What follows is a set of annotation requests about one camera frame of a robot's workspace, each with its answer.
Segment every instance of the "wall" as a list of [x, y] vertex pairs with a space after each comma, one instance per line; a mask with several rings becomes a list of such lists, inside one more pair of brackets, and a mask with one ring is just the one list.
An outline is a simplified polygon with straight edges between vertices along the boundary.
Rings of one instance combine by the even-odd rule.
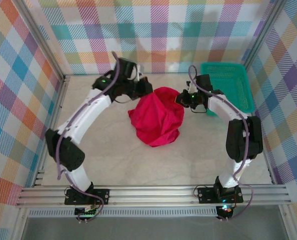
[[297, 215], [297, 0], [288, 0], [248, 71], [268, 158]]
[[115, 59], [146, 73], [242, 63], [275, 0], [26, 0], [66, 74], [103, 74]]
[[0, 0], [0, 240], [32, 180], [59, 86], [11, 0]]

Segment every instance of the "crumpled red fabric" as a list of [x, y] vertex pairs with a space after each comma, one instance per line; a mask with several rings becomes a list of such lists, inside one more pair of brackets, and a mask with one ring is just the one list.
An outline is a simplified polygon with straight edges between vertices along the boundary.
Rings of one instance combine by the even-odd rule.
[[174, 142], [180, 135], [184, 108], [175, 103], [178, 91], [163, 86], [142, 97], [136, 108], [128, 111], [137, 137], [151, 147]]

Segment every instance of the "black bracket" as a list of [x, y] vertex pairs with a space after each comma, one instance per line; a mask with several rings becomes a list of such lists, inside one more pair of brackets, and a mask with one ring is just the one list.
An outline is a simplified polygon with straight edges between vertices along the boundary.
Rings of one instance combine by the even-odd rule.
[[[190, 81], [186, 82], [187, 86], [190, 86], [190, 84], [192, 84]], [[207, 110], [209, 98], [212, 96], [211, 93], [216, 95], [223, 94], [219, 89], [213, 90], [209, 74], [196, 76], [196, 84], [209, 93], [205, 93], [200, 89], [197, 89], [197, 92], [189, 93], [184, 89], [182, 93], [176, 96], [175, 102], [184, 108], [191, 109], [195, 109], [198, 105], [204, 105]]]
[[[120, 57], [118, 61], [120, 65], [120, 71], [117, 81], [114, 86], [104, 93], [104, 95], [109, 96], [113, 102], [115, 98], [123, 94], [129, 96], [131, 100], [135, 100], [153, 92], [152, 84], [149, 83], [147, 77], [141, 76], [139, 81], [136, 81], [135, 79], [129, 79], [132, 75], [133, 68], [137, 66], [135, 62], [122, 57]], [[117, 66], [115, 65], [114, 70], [110, 70], [97, 78], [93, 83], [92, 88], [104, 90], [112, 83], [116, 73]]]
[[197, 196], [199, 204], [240, 204], [244, 201], [241, 188], [239, 187], [237, 188], [236, 194], [234, 194], [235, 197], [232, 195], [222, 200], [218, 198], [213, 187], [199, 187], [197, 189]]
[[[102, 198], [104, 205], [109, 204], [109, 189], [94, 188], [93, 184], [91, 184], [88, 190], [85, 192]], [[74, 188], [70, 188], [65, 192], [65, 205], [94, 205], [94, 203], [96, 205], [102, 204], [99, 199], [82, 194], [79, 191], [76, 191]]]

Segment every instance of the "green basket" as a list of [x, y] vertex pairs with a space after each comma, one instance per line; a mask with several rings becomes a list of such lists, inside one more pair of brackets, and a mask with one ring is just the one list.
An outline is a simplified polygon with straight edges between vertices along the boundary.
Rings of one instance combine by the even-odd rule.
[[[254, 112], [254, 103], [245, 67], [242, 64], [205, 62], [201, 73], [209, 74], [213, 89], [221, 90], [227, 99], [244, 113]], [[207, 115], [216, 115], [208, 110]]]

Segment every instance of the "enclosure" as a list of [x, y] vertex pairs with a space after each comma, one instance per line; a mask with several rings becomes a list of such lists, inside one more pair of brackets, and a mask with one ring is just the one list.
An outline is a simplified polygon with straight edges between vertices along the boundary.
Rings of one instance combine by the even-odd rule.
[[[216, 221], [216, 206], [199, 204], [193, 189], [211, 187], [224, 170], [228, 126], [186, 108], [176, 141], [150, 147], [128, 115], [139, 100], [118, 97], [125, 103], [103, 111], [79, 145], [90, 180], [110, 189], [98, 237], [196, 238], [201, 227], [202, 239], [297, 239], [297, 0], [0, 1], [0, 239], [60, 239], [65, 226], [90, 237], [63, 204], [70, 183], [57, 181], [45, 132], [114, 68], [111, 51], [138, 63], [153, 89], [178, 92], [191, 64], [199, 73], [205, 62], [243, 64], [264, 151], [240, 179], [254, 188], [251, 207], [239, 220]], [[242, 193], [237, 212], [250, 201], [250, 190]], [[274, 227], [260, 234], [258, 220]], [[137, 227], [115, 228], [124, 223]]]

